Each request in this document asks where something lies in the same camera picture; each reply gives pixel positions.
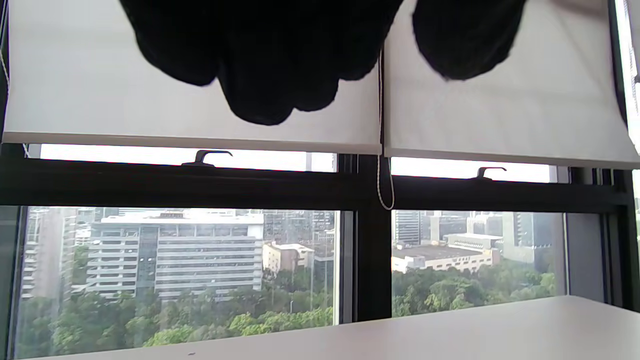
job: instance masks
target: desk surface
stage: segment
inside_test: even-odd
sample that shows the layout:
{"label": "desk surface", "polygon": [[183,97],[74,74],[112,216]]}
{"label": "desk surface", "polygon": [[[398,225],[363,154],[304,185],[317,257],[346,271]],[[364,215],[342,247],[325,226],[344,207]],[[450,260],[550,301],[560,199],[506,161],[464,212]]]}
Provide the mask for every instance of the desk surface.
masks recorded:
{"label": "desk surface", "polygon": [[57,359],[640,360],[640,314],[566,296]]}

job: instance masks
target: tree canopy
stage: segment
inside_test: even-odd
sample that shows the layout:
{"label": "tree canopy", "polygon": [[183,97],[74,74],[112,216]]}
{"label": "tree canopy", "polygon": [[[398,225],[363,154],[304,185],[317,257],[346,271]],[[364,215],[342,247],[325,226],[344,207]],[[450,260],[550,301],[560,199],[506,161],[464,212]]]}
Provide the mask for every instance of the tree canopy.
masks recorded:
{"label": "tree canopy", "polygon": [[[407,316],[556,294],[554,274],[502,261],[477,272],[409,270],[392,274],[392,314]],[[264,272],[261,290],[223,300],[207,290],[161,301],[156,293],[75,293],[59,304],[22,299],[15,358],[68,355],[250,336],[333,324],[333,287],[310,270]]]}

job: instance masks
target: window frame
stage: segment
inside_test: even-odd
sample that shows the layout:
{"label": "window frame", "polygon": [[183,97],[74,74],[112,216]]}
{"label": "window frame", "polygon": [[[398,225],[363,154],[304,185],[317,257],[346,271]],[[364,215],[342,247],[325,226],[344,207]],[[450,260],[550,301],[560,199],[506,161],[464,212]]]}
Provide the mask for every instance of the window frame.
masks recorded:
{"label": "window frame", "polygon": [[[626,122],[613,0],[609,0],[609,11],[616,95]],[[8,60],[6,21],[3,29],[0,51]],[[3,125],[8,85],[4,80],[0,83]],[[339,154],[336,173],[290,172],[28,159],[21,144],[2,144],[0,241],[5,251],[0,252],[4,260],[0,291],[6,295],[0,297],[0,360],[13,354],[17,313],[13,300],[19,299],[15,295],[20,288],[27,206],[340,210],[336,226],[341,241],[335,255],[340,268],[336,276],[340,311],[335,316],[340,323],[390,318],[392,215],[378,200],[377,160],[376,156]],[[386,158],[381,163],[380,189],[389,204],[390,169]],[[640,311],[631,171],[569,168],[564,173],[566,183],[549,184],[392,176],[394,209],[596,214],[600,247],[595,250],[602,258],[603,300]],[[572,226],[566,226],[569,235],[577,232]],[[568,265],[567,278],[579,274],[572,272],[572,266]]]}

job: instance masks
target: black fabric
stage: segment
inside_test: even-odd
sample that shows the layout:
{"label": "black fabric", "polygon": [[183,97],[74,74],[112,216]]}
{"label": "black fabric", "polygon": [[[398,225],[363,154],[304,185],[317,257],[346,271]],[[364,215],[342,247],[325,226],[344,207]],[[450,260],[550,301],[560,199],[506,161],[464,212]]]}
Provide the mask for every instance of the black fabric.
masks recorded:
{"label": "black fabric", "polygon": [[[238,117],[275,125],[368,74],[402,0],[120,2],[149,63],[192,85],[218,78]],[[418,0],[418,48],[447,79],[483,74],[507,58],[524,2]]]}
{"label": "black fabric", "polygon": [[418,0],[413,33],[420,53],[445,79],[467,80],[508,56],[525,0]]}

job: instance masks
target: window latch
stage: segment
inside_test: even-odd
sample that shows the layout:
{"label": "window latch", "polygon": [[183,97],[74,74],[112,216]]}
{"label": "window latch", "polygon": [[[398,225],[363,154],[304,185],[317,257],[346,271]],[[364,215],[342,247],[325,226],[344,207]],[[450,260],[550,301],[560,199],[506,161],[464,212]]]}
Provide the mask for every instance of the window latch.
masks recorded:
{"label": "window latch", "polygon": [[229,154],[233,156],[233,154],[230,151],[226,151],[226,150],[198,150],[198,152],[196,152],[195,161],[192,163],[183,163],[182,166],[183,167],[216,167],[213,164],[207,164],[204,162],[204,157],[207,156],[207,154]]}
{"label": "window latch", "polygon": [[489,169],[493,169],[493,168],[501,169],[501,170],[507,171],[507,169],[505,169],[505,168],[503,168],[503,167],[481,167],[481,168],[478,168],[478,175],[477,175],[476,177],[472,177],[471,179],[474,179],[474,180],[481,180],[481,181],[487,181],[487,180],[489,180],[489,181],[493,181],[493,179],[492,179],[492,178],[484,176],[484,172],[485,172],[485,171],[487,171],[487,170],[489,170]]}

